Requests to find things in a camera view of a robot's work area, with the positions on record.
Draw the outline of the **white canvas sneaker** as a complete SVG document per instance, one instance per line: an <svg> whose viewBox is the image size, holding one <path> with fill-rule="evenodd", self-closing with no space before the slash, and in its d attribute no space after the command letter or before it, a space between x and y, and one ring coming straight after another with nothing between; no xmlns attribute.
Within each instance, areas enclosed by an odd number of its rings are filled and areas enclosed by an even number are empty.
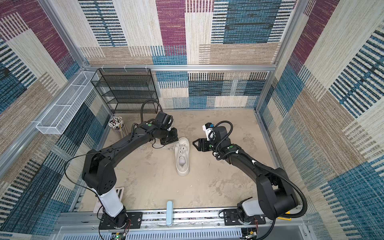
<svg viewBox="0 0 384 240"><path fill-rule="evenodd" d="M180 176L190 171L190 144L187 138L180 138L175 144L176 170Z"/></svg>

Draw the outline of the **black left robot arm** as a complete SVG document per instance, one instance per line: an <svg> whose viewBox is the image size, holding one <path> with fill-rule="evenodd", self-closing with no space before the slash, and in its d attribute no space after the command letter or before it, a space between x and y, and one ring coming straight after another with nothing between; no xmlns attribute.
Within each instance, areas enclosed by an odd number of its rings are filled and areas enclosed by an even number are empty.
<svg viewBox="0 0 384 240"><path fill-rule="evenodd" d="M162 145L178 141L177 129L172 127L173 116L159 112L154 119L133 124L130 134L102 150L87 153L82 179L104 207L104 216L121 229L128 222L126 208L117 192L115 167L129 154L152 140Z"/></svg>

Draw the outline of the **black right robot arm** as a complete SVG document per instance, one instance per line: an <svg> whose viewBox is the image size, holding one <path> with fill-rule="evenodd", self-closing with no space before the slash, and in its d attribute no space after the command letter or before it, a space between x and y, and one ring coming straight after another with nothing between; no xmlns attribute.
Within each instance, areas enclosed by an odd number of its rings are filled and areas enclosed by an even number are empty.
<svg viewBox="0 0 384 240"><path fill-rule="evenodd" d="M231 131L223 126L207 123L203 126L205 138L198 139L193 145L199 152L213 152L218 160L225 160L242 170L257 185L258 203L251 199L240 202L238 214L242 221L254 215L264 215L274 220L278 217L300 218L308 209L303 192L281 169L268 167L247 154L240 146L232 144Z"/></svg>

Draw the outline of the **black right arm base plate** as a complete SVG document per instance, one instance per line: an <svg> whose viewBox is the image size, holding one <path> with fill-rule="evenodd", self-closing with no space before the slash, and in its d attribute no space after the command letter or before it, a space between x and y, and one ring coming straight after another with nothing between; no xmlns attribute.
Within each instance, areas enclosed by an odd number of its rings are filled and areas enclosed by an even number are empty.
<svg viewBox="0 0 384 240"><path fill-rule="evenodd" d="M219 212L219 217L224 220L226 226L266 224L266 219L264 216L248 216L239 208L224 209Z"/></svg>

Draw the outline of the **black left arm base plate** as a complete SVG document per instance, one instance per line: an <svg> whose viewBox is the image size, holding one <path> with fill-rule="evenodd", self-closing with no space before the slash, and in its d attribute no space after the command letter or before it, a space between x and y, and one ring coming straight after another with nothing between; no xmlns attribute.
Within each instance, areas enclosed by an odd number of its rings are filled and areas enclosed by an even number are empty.
<svg viewBox="0 0 384 240"><path fill-rule="evenodd" d="M111 217L103 213L99 224L100 230L139 229L142 224L143 212L125 212Z"/></svg>

